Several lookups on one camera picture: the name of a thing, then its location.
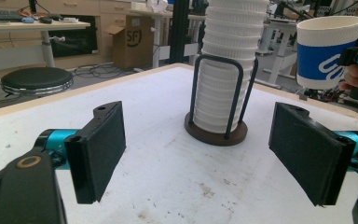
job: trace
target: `floor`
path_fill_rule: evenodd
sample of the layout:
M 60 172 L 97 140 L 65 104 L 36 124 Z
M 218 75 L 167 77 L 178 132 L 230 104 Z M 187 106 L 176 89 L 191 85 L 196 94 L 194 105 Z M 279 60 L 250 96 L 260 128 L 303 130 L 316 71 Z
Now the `floor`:
M 292 48 L 288 48 L 287 53 L 291 52 Z M 271 69 L 272 65 L 275 60 L 275 54 L 264 54 L 263 56 L 257 56 L 259 61 L 259 69 L 257 70 L 256 78 L 259 80 L 268 81 L 269 80 L 269 73 L 264 72 L 264 69 Z M 98 65 L 89 65 L 85 67 L 79 67 L 76 69 L 71 69 L 74 74 L 74 85 L 71 89 L 77 89 L 80 87 L 84 87 L 87 85 L 99 83 L 106 81 L 108 79 L 123 77 L 123 76 L 130 76 L 131 74 L 136 73 L 133 70 L 130 71 L 123 71 L 117 69 L 113 66 L 112 63 L 106 64 L 98 64 Z M 294 79 L 288 77 L 281 77 L 279 76 L 276 83 L 281 86 L 282 91 L 289 91 L 296 94 L 304 93 L 304 90 L 301 86 L 299 86 Z M 0 88 L 0 107 L 19 104 L 22 102 L 30 101 L 36 99 L 35 97 L 30 96 L 14 96 L 14 95 L 7 95 L 4 93 Z M 346 107 L 350 110 L 354 110 L 358 112 L 358 104 L 338 104 L 338 103 L 328 103 L 328 104 L 335 104 L 338 106 Z

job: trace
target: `desk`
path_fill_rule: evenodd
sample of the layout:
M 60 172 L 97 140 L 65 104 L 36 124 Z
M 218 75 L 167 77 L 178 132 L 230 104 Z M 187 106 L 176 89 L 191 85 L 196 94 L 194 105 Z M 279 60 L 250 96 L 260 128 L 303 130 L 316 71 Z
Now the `desk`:
M 154 46 L 153 46 L 153 68 L 158 67 L 159 60 L 169 59 L 170 58 L 170 46 L 161 46 L 160 45 L 160 32 L 161 32 L 161 23 L 166 20 L 166 24 L 169 24 L 169 19 L 172 18 L 172 12 L 152 12 L 146 10 L 132 9 L 132 13 L 136 13 L 142 16 L 149 16 L 153 18 L 155 21 L 155 33 L 154 33 Z M 190 27 L 195 27 L 195 31 L 193 34 L 192 40 L 196 40 L 198 42 L 199 39 L 199 28 L 200 23 L 205 20 L 205 16 L 196 16 L 196 15 L 188 15 L 190 19 Z M 199 44 L 191 43 L 185 45 L 185 54 L 184 56 L 194 56 L 198 53 Z M 194 57 L 191 58 L 190 62 L 193 64 Z
M 0 24 L 0 33 L 40 31 L 42 35 L 41 45 L 0 49 L 0 69 L 42 62 L 46 62 L 47 67 L 54 67 L 55 63 L 48 31 L 84 29 L 88 26 L 90 24 L 85 22 L 63 23 L 57 21 L 52 24 L 40 23 L 39 21 L 34 23 L 11 22 Z
M 101 202 L 77 204 L 70 172 L 56 172 L 69 223 L 352 223 L 358 174 L 347 173 L 337 205 L 314 207 L 268 142 L 276 101 L 331 130 L 358 130 L 358 114 L 255 84 L 246 139 L 214 147 L 184 127 L 192 77 L 193 67 L 171 64 L 2 108 L 0 169 L 44 130 L 82 128 L 93 108 L 122 101 L 127 148 Z
M 266 24 L 266 29 L 279 29 L 280 32 L 283 34 L 283 37 L 278 49 L 278 53 L 274 65 L 272 66 L 272 70 L 264 69 L 265 72 L 271 73 L 268 82 L 265 84 L 271 87 L 279 88 L 279 86 L 275 84 L 278 75 L 294 78 L 293 76 L 281 74 L 280 72 L 284 68 L 288 68 L 288 67 L 291 68 L 292 65 L 296 62 L 296 58 L 297 58 L 296 52 L 288 56 L 285 56 L 286 47 L 287 44 L 289 43 L 290 35 L 294 35 L 296 33 L 296 23 L 289 20 L 279 20 L 279 19 L 268 19 L 268 21 L 269 24 Z

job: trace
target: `black stool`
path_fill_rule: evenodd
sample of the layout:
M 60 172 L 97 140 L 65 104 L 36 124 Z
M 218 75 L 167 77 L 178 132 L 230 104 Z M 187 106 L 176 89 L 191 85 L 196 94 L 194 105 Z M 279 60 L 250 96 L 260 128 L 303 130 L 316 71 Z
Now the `black stool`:
M 1 78 L 2 90 L 9 94 L 44 96 L 67 90 L 72 74 L 55 67 L 24 68 Z

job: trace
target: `cardboard box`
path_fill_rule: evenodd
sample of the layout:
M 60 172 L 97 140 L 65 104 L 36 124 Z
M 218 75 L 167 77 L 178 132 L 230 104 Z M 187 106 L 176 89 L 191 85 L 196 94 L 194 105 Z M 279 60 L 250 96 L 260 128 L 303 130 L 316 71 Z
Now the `cardboard box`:
M 109 25 L 113 38 L 113 63 L 120 69 L 150 66 L 153 62 L 154 26 L 150 17 L 127 16 L 125 27 Z

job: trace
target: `paper cup with blue logo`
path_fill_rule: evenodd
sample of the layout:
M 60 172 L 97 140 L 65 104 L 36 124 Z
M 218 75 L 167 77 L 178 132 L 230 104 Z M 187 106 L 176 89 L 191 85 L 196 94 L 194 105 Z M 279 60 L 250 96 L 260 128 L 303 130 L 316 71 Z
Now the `paper cup with blue logo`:
M 335 88 L 345 67 L 337 62 L 358 38 L 358 17 L 332 16 L 297 25 L 297 83 L 314 90 Z

